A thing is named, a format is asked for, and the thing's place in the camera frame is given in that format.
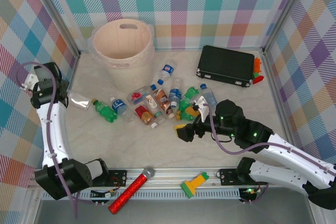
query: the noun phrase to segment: glittery red microphone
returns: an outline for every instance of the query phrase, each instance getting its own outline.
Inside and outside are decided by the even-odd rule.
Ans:
[[[146,167],[142,174],[109,206],[110,212],[115,215],[154,174],[155,170],[152,167]]]

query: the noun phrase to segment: beige bucket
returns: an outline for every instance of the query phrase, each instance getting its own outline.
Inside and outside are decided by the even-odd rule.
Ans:
[[[146,23],[135,19],[109,22],[92,32],[89,47],[118,90],[130,93],[151,84],[155,50]]]

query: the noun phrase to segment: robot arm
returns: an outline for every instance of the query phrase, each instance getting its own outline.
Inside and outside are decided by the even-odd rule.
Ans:
[[[53,156],[56,158],[57,164],[72,194],[91,187],[94,180],[98,180],[99,182],[108,180],[109,173],[105,162],[101,159],[95,159],[86,164],[73,159],[65,126],[69,82],[62,80],[61,73],[55,63],[50,62],[44,65],[52,72],[56,79],[56,97],[52,105],[49,121],[47,120],[47,114],[53,92],[53,84],[49,73],[42,67],[35,67],[36,75],[29,74],[23,87],[33,92],[30,101],[37,110],[43,134],[43,169],[35,172],[35,180],[54,199],[60,199],[67,194],[57,175],[52,159]],[[53,153],[50,152],[48,146],[48,122],[50,122],[50,142],[54,150]]]
[[[194,105],[195,110],[201,107]],[[175,127],[178,137],[182,140],[191,142],[195,134],[203,137],[205,132],[212,132],[209,115],[202,120],[205,115],[202,115],[203,110],[199,111],[201,115],[193,124]],[[237,168],[237,173],[241,175],[238,176],[241,178],[239,180],[243,182],[245,175],[245,178],[256,182],[280,184],[308,195],[308,198],[318,206],[336,209],[334,176],[336,167],[333,164],[314,158],[289,144],[265,125],[246,119],[241,107],[230,100],[222,101],[217,105],[213,123],[216,131],[213,133],[234,137],[235,144],[242,149],[247,148],[256,154],[274,159],[291,169],[267,166],[254,159],[253,162],[248,162],[243,158],[239,166],[245,166],[244,172],[240,172],[239,166]]]

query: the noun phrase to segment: white floor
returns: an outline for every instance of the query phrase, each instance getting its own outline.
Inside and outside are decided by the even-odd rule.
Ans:
[[[258,52],[251,53],[260,57]],[[247,118],[259,121],[280,136],[284,136],[266,78],[250,88],[200,79],[195,75],[200,55],[200,51],[156,52],[153,83],[156,83],[158,73],[167,58],[172,58],[177,62],[173,75],[184,79],[183,93],[190,86],[199,88],[201,83],[206,83],[213,89],[217,101],[225,99],[234,101],[243,108]],[[169,80],[163,86],[166,93],[169,92],[170,85]],[[90,99],[97,98],[106,103],[109,103],[111,96],[126,101],[126,94],[115,89],[107,73],[89,54],[83,54],[79,61],[72,89]],[[69,106],[66,120],[74,158],[80,162],[102,158],[110,168],[147,165],[228,167],[236,166],[243,156],[256,157],[253,153],[227,155],[219,149],[210,134],[206,134],[203,138],[196,136],[193,142],[185,143],[175,135],[173,126],[181,124],[175,119],[166,121],[152,130],[138,119],[130,124],[124,123],[121,119],[108,123],[96,113],[93,106],[90,106],[88,111]],[[233,141],[224,145],[231,151],[239,150]],[[261,157],[257,159],[268,164],[276,164]]]

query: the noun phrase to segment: bucket handle hole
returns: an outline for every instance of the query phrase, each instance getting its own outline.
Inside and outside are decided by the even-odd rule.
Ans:
[[[137,25],[135,24],[121,24],[120,29],[137,29]]]

